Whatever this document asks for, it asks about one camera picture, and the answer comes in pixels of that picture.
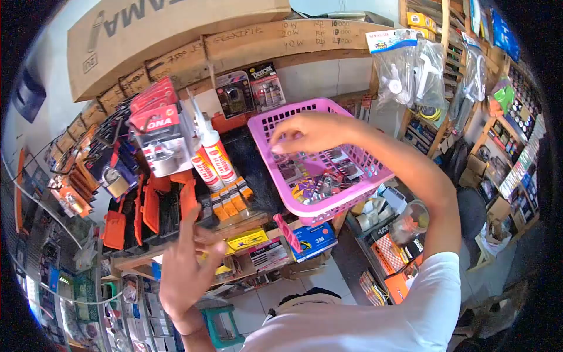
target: green plastic stool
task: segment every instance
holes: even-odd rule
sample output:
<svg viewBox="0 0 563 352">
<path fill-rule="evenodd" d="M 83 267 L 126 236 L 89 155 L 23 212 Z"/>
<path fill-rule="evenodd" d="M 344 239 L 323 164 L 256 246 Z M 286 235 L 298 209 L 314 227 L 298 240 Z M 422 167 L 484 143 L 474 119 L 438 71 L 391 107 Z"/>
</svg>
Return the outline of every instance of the green plastic stool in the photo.
<svg viewBox="0 0 563 352">
<path fill-rule="evenodd" d="M 207 330 L 209 331 L 209 336 L 211 337 L 211 342 L 213 342 L 213 346 L 215 346 L 215 348 L 217 349 L 234 346 L 244 342 L 244 336 L 241 335 L 239 333 L 239 330 L 236 328 L 235 319 L 233 318 L 233 310 L 235 310 L 235 307 L 232 304 L 224 307 L 205 308 L 201 310 L 203 317 L 205 319 L 205 324 L 207 325 Z M 235 330 L 234 332 L 235 337 L 222 338 L 221 335 L 219 335 L 213 317 L 221 313 L 229 314 L 229 319 L 231 319 L 231 325 Z"/>
</svg>

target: pink plastic basket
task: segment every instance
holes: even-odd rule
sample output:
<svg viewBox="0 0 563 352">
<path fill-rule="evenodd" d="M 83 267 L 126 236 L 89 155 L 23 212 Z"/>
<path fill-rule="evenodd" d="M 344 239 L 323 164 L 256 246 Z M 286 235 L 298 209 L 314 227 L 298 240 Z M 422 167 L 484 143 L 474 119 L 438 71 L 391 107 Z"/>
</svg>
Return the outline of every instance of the pink plastic basket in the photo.
<svg viewBox="0 0 563 352">
<path fill-rule="evenodd" d="M 285 182 L 278 165 L 270 151 L 270 136 L 275 126 L 291 116 L 307 110 L 330 112 L 349 116 L 346 110 L 334 101 L 326 98 L 316 98 L 302 103 L 288 104 L 260 115 L 248 121 L 248 128 L 258 146 L 260 155 L 270 171 L 274 184 L 278 188 L 281 200 L 291 213 L 297 215 L 304 225 L 314 226 L 332 219 L 336 214 L 348 209 L 358 202 L 372 195 L 379 185 L 392 178 L 394 174 L 372 155 L 355 145 L 342 145 L 342 150 L 356 166 L 364 171 L 361 181 L 344 191 L 321 200 L 319 203 L 304 205 L 293 198 L 289 185 Z M 305 154 L 297 153 L 294 160 L 300 160 L 311 175 L 322 174 L 325 169 L 335 171 L 336 167 L 323 152 Z"/>
</svg>

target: white t-shirt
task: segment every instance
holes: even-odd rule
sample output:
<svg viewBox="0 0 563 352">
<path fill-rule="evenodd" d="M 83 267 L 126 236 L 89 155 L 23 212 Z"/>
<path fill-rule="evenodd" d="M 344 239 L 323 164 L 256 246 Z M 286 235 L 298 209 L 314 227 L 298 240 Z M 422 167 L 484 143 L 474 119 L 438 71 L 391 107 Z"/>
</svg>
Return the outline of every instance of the white t-shirt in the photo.
<svg viewBox="0 0 563 352">
<path fill-rule="evenodd" d="M 445 351 L 459 316 L 459 257 L 425 260 L 399 305 L 301 302 L 250 334 L 241 352 Z"/>
</svg>

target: blue box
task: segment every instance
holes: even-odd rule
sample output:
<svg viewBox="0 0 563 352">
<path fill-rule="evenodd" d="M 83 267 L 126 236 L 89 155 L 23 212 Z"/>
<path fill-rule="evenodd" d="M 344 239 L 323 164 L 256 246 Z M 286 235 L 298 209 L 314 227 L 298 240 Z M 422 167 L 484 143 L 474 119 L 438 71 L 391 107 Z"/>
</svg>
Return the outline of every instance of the blue box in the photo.
<svg viewBox="0 0 563 352">
<path fill-rule="evenodd" d="M 298 263 L 313 258 L 338 243 L 334 231 L 326 222 L 316 227 L 303 226 L 295 229 L 293 233 L 303 249 L 301 253 L 297 253 L 291 248 L 293 258 Z"/>
</svg>

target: silicone sealant tube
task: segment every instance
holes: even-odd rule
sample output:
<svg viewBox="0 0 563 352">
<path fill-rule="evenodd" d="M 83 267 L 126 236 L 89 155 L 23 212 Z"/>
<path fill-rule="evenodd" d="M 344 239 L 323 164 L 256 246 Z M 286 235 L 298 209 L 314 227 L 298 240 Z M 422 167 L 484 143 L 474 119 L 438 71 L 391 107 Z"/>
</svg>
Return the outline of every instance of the silicone sealant tube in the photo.
<svg viewBox="0 0 563 352">
<path fill-rule="evenodd" d="M 191 92 L 189 90 L 187 92 L 195 110 L 195 117 L 198 121 L 198 127 L 200 127 L 199 131 L 201 135 L 199 136 L 199 138 L 202 143 L 203 149 L 205 150 L 207 157 L 211 161 L 211 165 L 213 165 L 215 171 L 217 172 L 223 183 L 225 185 L 228 185 L 238 178 L 235 169 L 233 168 L 233 164 L 227 156 L 225 147 L 223 146 L 223 143 L 219 138 L 219 133 L 215 130 L 208 129 L 208 126 L 205 123 L 205 118 L 203 117 L 202 112 L 199 110 L 198 104 L 195 102 L 195 99 L 191 95 Z"/>
<path fill-rule="evenodd" d="M 191 159 L 191 163 L 211 192 L 219 192 L 221 189 L 225 188 L 225 184 L 221 181 L 217 171 L 213 168 L 213 165 L 202 146 L 197 150 L 197 152 L 195 152 L 195 156 Z"/>
</svg>

